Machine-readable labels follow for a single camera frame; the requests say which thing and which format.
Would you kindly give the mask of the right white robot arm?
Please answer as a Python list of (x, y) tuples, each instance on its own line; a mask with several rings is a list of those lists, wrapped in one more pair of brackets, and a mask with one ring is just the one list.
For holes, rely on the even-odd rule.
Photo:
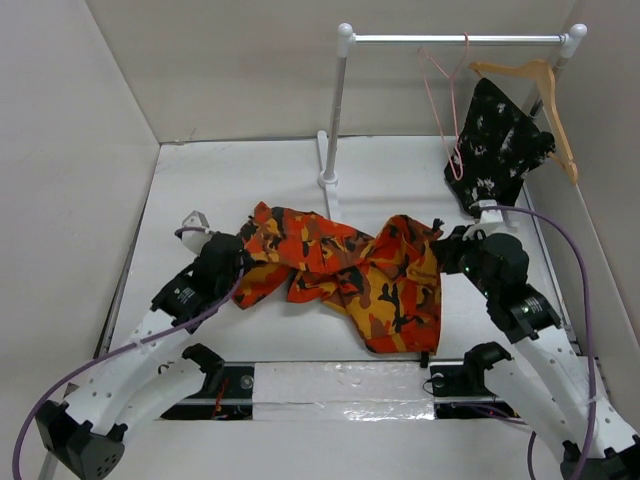
[(639, 434), (597, 392), (549, 301), (528, 282), (529, 257), (506, 233), (459, 226), (433, 244), (446, 274), (462, 274), (485, 297), (493, 324), (512, 345), (466, 352), (462, 381), (505, 401), (554, 455), (565, 479), (636, 479)]

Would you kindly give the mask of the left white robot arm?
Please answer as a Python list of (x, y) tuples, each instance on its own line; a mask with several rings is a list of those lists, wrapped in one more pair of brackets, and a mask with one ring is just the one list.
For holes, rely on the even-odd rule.
[(236, 235), (207, 237), (125, 344), (82, 367), (87, 379), (62, 401), (37, 407), (45, 448), (77, 478), (106, 478), (141, 426), (192, 394), (208, 397), (222, 387), (223, 359), (190, 339), (230, 300), (247, 255)]

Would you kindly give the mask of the orange camouflage trousers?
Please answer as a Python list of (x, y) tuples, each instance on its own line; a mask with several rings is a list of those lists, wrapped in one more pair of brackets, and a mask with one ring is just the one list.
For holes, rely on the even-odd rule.
[(433, 355), (442, 289), (432, 246), (443, 224), (399, 214), (369, 235), (316, 212), (261, 202), (239, 231), (250, 269), (234, 302), (248, 309), (287, 284), (288, 302), (322, 301), (353, 322), (374, 354)]

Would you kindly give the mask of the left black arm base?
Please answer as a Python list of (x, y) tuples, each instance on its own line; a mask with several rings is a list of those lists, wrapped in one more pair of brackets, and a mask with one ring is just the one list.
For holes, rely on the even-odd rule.
[(210, 379), (197, 393), (161, 415), (173, 421), (239, 421), (253, 417), (254, 364), (228, 364), (219, 379)]

